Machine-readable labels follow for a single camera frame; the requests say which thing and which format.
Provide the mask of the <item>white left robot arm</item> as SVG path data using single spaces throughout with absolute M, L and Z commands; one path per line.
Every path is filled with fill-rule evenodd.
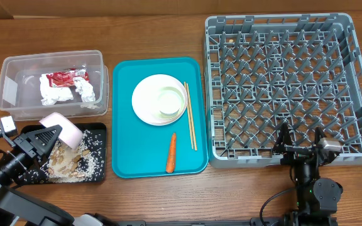
M 25 219 L 27 225 L 118 225 L 98 213 L 75 218 L 55 205 L 10 187 L 29 168 L 51 153 L 63 129 L 63 126 L 54 125 L 11 139 L 17 130 L 5 130 L 0 126 L 0 138 L 7 140 L 13 148 L 8 153 L 0 150 L 0 225 L 11 225 L 17 217 Z

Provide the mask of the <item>white napkin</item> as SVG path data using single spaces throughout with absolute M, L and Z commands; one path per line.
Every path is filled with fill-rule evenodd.
M 51 87 L 46 74 L 40 77 L 40 93 L 42 105 L 54 105 L 57 102 L 74 99 L 69 87 Z

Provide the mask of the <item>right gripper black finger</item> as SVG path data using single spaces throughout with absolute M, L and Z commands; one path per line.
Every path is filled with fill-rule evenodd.
M 288 149 L 292 147 L 292 139 L 290 136 L 290 129 L 288 124 L 284 122 L 280 126 L 279 134 L 275 142 L 274 147 L 272 148 L 273 153 L 285 154 L 288 152 Z
M 314 139 L 314 149 L 321 150 L 324 148 L 324 138 L 326 135 L 320 127 L 315 128 L 315 139 Z

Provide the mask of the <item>pink food bowl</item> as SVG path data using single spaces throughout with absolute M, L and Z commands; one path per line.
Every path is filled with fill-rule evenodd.
M 83 140 L 82 131 L 58 112 L 51 113 L 44 117 L 40 120 L 40 124 L 45 127 L 61 126 L 62 131 L 58 138 L 72 149 L 77 149 Z

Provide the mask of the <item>red snack wrapper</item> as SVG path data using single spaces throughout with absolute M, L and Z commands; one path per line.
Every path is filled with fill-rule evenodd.
M 74 77 L 83 77 L 89 81 L 89 74 L 86 69 L 68 68 L 61 72 L 46 73 L 46 78 L 51 87 L 71 87 L 74 86 Z

